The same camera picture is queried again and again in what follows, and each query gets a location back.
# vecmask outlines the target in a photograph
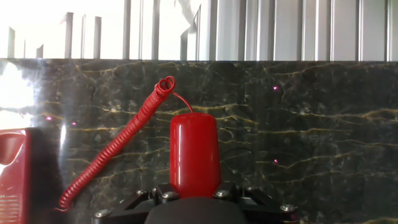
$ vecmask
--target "red cylinder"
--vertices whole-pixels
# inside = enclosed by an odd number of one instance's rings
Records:
[[[170,125],[170,183],[180,198],[212,197],[221,183],[216,119],[187,113]]]

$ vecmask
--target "marble surface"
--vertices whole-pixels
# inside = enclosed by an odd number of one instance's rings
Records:
[[[169,181],[170,120],[188,112],[174,97],[70,212],[50,211],[168,75],[216,118],[224,180],[297,205],[306,223],[398,223],[397,63],[0,60],[0,128],[46,139],[33,156],[37,223],[89,223]]]

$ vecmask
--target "red cable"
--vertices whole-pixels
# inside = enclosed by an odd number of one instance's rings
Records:
[[[105,147],[100,154],[91,162],[82,174],[64,191],[57,210],[66,212],[70,208],[73,199],[88,185],[107,165],[116,154],[119,154],[130,139],[150,120],[157,108],[167,99],[170,93],[184,101],[193,112],[189,103],[182,96],[173,92],[175,87],[174,77],[167,77],[155,85],[154,91],[148,96],[138,113],[128,122],[126,127],[115,139]]]

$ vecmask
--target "bolt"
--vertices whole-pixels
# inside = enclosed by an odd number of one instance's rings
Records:
[[[162,194],[162,198],[169,199],[169,198],[176,197],[177,195],[178,194],[176,192],[166,192],[166,193]]]
[[[111,210],[109,210],[109,209],[100,210],[97,213],[95,213],[95,217],[102,218],[102,217],[109,215],[110,213],[111,213]]]
[[[257,187],[246,187],[246,190],[255,190]]]
[[[215,194],[214,194],[214,196],[216,197],[216,198],[225,198],[225,197],[227,197],[229,195],[229,191],[227,191],[227,190],[219,190],[219,191],[217,191]]]
[[[296,209],[296,207],[294,205],[281,205],[280,209],[284,212],[292,212]]]
[[[145,194],[147,191],[146,190],[137,190],[136,194],[138,195],[143,195]]]

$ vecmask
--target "black mount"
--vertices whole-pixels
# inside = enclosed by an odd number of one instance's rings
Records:
[[[139,190],[129,199],[123,200],[115,209],[99,211],[91,218],[91,224],[221,222],[299,223],[299,218],[297,207],[280,205],[257,188],[241,189],[231,182],[222,182],[213,198],[181,200],[178,200],[178,193],[171,184],[160,184],[150,192]]]

